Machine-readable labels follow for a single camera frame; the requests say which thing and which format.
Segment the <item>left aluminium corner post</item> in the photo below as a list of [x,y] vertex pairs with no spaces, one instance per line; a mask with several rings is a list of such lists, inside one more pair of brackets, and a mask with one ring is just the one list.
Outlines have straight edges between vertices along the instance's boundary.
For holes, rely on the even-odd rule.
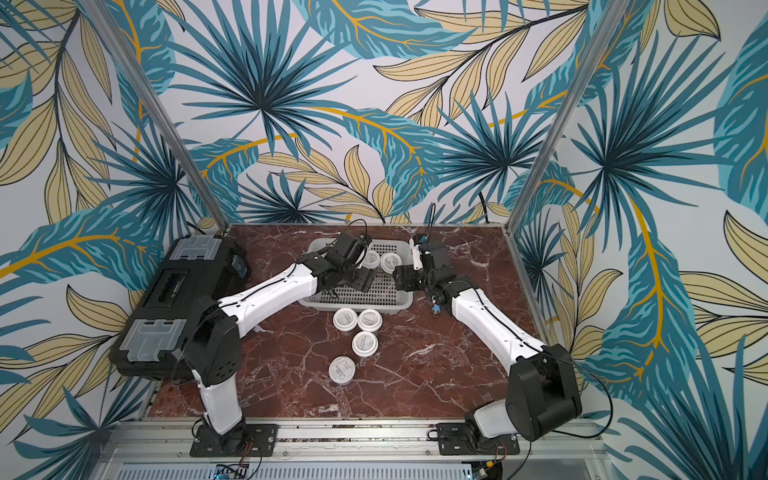
[[227,217],[223,214],[218,201],[206,185],[171,117],[164,109],[153,85],[137,60],[137,54],[131,52],[129,41],[121,33],[117,22],[108,11],[107,3],[105,1],[84,0],[81,4],[96,32],[112,53],[115,63],[126,75],[156,129],[165,139],[171,152],[186,173],[189,184],[197,190],[209,216],[214,220],[220,232],[226,232],[230,227]]

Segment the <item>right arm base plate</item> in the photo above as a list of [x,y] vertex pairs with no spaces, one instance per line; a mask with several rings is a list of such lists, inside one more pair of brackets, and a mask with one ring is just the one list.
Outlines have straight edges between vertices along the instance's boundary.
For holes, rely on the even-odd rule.
[[479,429],[466,422],[438,423],[427,435],[438,443],[442,456],[493,456],[505,457],[520,453],[515,435],[505,434],[494,438],[483,436]]

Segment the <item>black toolbox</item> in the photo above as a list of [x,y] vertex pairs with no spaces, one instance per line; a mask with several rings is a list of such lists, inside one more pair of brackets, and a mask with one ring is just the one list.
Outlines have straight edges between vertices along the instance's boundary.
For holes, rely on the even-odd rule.
[[177,239],[112,347],[111,363],[127,377],[190,379],[179,359],[197,327],[188,318],[190,307],[202,296],[219,299],[243,290],[250,275],[246,250],[232,237]]

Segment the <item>right aluminium corner post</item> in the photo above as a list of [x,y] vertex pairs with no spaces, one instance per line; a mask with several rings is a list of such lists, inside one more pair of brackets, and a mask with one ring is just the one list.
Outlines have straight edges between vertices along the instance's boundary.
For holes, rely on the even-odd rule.
[[528,204],[536,194],[537,187],[546,171],[548,162],[555,152],[557,143],[561,139],[570,117],[577,109],[592,76],[596,72],[603,53],[608,49],[613,33],[619,26],[621,17],[628,4],[628,1],[609,1],[606,5],[604,15],[586,46],[584,59],[574,71],[569,88],[565,92],[554,120],[550,125],[550,129],[547,132],[547,136],[529,170],[526,182],[516,200],[515,207],[511,211],[511,215],[505,225],[505,233],[508,236],[512,237],[515,230],[522,223]]

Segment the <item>white yogurt cup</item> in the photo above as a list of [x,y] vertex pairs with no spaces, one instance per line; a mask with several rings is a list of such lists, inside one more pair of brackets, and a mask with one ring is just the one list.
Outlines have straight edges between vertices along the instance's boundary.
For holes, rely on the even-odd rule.
[[369,249],[363,259],[361,266],[363,268],[367,268],[375,271],[376,269],[379,268],[380,263],[381,263],[381,255],[378,252],[372,249]]
[[358,315],[351,308],[340,308],[333,314],[332,322],[338,331],[347,334],[357,328]]
[[378,348],[378,337],[372,332],[360,331],[352,339],[352,350],[360,358],[373,356]]
[[382,315],[375,309],[365,309],[358,314],[358,327],[362,331],[376,333],[383,326]]
[[393,275],[395,270],[402,265],[402,258],[395,252],[387,252],[381,255],[380,268],[387,275]]
[[355,376],[356,364],[347,356],[334,358],[328,368],[329,378],[337,385],[349,384]]

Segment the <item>aluminium corner post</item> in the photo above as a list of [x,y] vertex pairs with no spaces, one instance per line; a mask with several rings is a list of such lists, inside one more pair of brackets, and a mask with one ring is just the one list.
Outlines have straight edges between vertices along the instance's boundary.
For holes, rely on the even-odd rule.
[[526,182],[516,200],[515,207],[511,211],[511,215],[505,225],[505,233],[508,236],[512,237],[515,230],[522,223],[528,204],[536,194],[537,187],[546,171],[548,162],[555,152],[557,143],[561,139],[570,117],[577,109],[592,76],[596,72],[603,53],[608,49],[613,33],[619,26],[621,17],[628,4],[628,1],[609,1],[606,5],[604,15],[586,46],[584,59],[574,71],[569,88],[565,92],[554,120],[550,125],[550,129],[547,132],[547,136],[529,170]]
[[171,152],[186,173],[189,184],[197,190],[209,216],[214,220],[220,232],[226,232],[230,227],[227,217],[223,214],[218,201],[206,185],[171,117],[164,109],[153,85],[137,60],[137,54],[131,52],[129,41],[121,33],[117,22],[108,11],[107,3],[105,1],[84,0],[81,4],[96,32],[112,53],[115,63],[126,75],[156,129],[165,139]]

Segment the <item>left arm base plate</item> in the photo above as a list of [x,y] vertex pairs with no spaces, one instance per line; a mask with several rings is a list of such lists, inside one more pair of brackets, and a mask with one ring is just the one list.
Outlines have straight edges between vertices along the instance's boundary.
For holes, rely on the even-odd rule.
[[279,426],[277,424],[236,425],[226,434],[218,434],[206,423],[193,434],[189,455],[192,458],[271,457]]

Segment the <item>aluminium rail frame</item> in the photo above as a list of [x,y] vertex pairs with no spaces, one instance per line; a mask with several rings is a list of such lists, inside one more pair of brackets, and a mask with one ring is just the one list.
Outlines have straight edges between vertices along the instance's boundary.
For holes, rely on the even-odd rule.
[[575,421],[534,443],[511,439],[478,454],[438,436],[437,419],[272,419],[270,454],[193,456],[193,423],[159,419],[118,426],[93,479],[615,479],[604,444]]

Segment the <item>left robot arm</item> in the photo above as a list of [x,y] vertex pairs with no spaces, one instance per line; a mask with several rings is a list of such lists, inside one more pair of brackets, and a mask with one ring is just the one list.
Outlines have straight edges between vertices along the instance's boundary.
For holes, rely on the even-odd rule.
[[375,272],[362,265],[372,238],[340,233],[335,240],[305,253],[276,276],[219,300],[201,297],[190,315],[198,320],[181,359],[192,373],[204,407],[203,426],[219,440],[245,434],[236,374],[242,339],[262,321],[319,292],[349,287],[366,292]]

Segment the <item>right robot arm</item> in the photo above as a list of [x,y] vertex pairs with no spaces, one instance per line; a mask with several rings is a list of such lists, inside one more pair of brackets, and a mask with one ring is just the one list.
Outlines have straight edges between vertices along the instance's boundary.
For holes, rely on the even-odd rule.
[[528,334],[476,282],[457,275],[443,243],[417,234],[409,246],[413,262],[394,269],[396,289],[423,292],[468,327],[506,369],[506,397],[468,414],[477,437],[520,435],[535,441],[582,414],[575,366],[566,349]]

